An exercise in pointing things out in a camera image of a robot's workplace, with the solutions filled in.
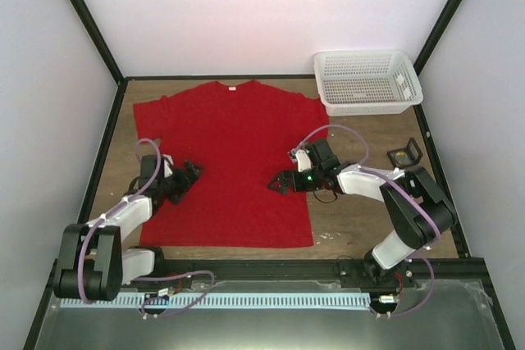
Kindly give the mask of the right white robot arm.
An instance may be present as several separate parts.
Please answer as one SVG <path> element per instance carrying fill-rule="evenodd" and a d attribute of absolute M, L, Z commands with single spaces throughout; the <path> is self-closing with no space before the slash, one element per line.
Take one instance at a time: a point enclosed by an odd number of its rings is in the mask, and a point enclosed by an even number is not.
<path fill-rule="evenodd" d="M 331 191 L 335 196 L 359 195 L 385 204 L 393 230 L 372 248 L 362 263 L 363 276 L 381 287 L 414 253 L 438 241 L 458 221 L 453 203 L 428 171 L 372 169 L 340 161 L 325 139 L 289 152 L 294 170 L 277 173 L 268 188 L 280 194 Z"/>

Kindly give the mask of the red t-shirt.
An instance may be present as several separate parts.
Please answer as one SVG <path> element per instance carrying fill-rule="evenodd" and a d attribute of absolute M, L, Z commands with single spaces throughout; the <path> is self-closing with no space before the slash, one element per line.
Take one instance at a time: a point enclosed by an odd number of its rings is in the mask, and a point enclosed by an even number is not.
<path fill-rule="evenodd" d="M 317 98 L 250 80 L 218 81 L 136 103 L 140 138 L 158 140 L 177 165 L 203 173 L 181 202 L 165 202 L 144 223 L 143 246 L 307 248 L 307 198 L 268 188 L 294 168 L 289 152 L 328 122 Z"/>

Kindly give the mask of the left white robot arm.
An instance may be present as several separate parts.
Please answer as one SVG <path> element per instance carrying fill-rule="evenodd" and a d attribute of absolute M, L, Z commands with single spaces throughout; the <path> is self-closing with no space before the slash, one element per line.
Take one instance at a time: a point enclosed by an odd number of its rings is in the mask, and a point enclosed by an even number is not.
<path fill-rule="evenodd" d="M 140 159 L 139 175 L 109 211 L 84 224 L 68 225 L 54 274 L 57 298 L 91 303 L 111 301 L 124 284 L 141 279 L 151 288 L 167 279 L 167 266 L 153 248 L 125 250 L 122 241 L 152 219 L 161 207 L 181 202 L 203 174 L 191 161 L 176 166 L 168 155 Z"/>

